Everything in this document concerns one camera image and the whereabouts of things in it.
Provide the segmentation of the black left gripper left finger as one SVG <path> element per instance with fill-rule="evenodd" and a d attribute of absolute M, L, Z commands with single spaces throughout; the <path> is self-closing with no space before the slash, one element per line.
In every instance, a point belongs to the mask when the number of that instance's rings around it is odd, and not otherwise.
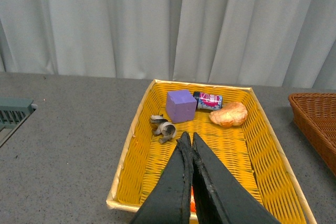
<path fill-rule="evenodd" d="M 193 158 L 191 139 L 183 132 L 157 185 L 131 223 L 189 223 Z"/>

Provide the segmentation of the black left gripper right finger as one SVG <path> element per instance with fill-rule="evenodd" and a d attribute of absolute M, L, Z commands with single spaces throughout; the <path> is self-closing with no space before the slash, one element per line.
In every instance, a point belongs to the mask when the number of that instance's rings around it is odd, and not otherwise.
<path fill-rule="evenodd" d="M 193 135 L 193 193 L 199 223 L 280 223 Z"/>

